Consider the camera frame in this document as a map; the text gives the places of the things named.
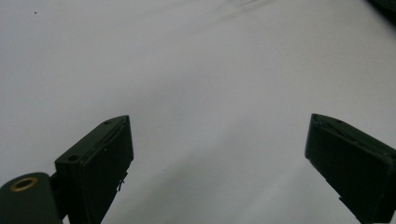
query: screw hole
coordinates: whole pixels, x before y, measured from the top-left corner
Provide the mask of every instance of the screw hole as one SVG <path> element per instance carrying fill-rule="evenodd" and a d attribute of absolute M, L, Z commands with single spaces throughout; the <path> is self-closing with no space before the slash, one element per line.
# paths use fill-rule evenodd
<path fill-rule="evenodd" d="M 70 161 L 76 161 L 78 160 L 78 156 L 74 155 L 68 158 Z"/>
<path fill-rule="evenodd" d="M 24 179 L 21 179 L 17 182 L 15 182 L 11 186 L 11 190 L 15 192 L 23 191 L 26 189 L 31 188 L 35 183 L 37 183 L 38 179 L 34 176 L 26 177 Z"/>

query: gold screw hole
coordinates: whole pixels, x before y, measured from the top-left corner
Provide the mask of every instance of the gold screw hole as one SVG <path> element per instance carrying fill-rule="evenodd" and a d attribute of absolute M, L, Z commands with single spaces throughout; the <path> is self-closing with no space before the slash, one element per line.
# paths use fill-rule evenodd
<path fill-rule="evenodd" d="M 37 183 L 38 179 L 34 176 L 25 177 L 24 179 L 20 179 L 11 185 L 11 190 L 14 192 L 20 192 L 26 189 L 31 188 Z"/>

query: black plastic jaw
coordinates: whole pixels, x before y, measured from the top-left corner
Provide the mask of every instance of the black plastic jaw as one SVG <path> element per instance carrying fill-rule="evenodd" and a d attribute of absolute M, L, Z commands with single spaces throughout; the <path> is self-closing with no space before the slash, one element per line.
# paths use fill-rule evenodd
<path fill-rule="evenodd" d="M 134 159 L 127 116 L 107 120 L 55 161 L 73 223 L 100 223 Z"/>
<path fill-rule="evenodd" d="M 305 156 L 361 223 L 389 223 L 396 208 L 396 151 L 339 119 L 313 114 Z"/>

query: black plastic arm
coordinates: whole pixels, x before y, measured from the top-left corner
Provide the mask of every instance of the black plastic arm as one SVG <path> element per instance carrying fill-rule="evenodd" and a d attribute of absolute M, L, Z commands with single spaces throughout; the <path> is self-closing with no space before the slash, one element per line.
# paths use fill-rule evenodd
<path fill-rule="evenodd" d="M 339 119 L 313 114 L 305 156 L 361 223 L 389 223 L 396 151 Z"/>
<path fill-rule="evenodd" d="M 99 224 L 134 159 L 128 116 L 109 119 L 55 161 L 56 173 L 22 175 L 0 188 L 0 223 Z"/>

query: black plastic bracket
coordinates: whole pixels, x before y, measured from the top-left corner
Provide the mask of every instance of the black plastic bracket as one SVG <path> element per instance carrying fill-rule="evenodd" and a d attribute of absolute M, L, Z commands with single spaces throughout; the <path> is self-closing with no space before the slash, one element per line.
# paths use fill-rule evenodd
<path fill-rule="evenodd" d="M 55 161 L 56 173 L 22 175 L 0 188 L 0 223 L 99 224 L 134 159 L 128 116 L 109 119 Z"/>

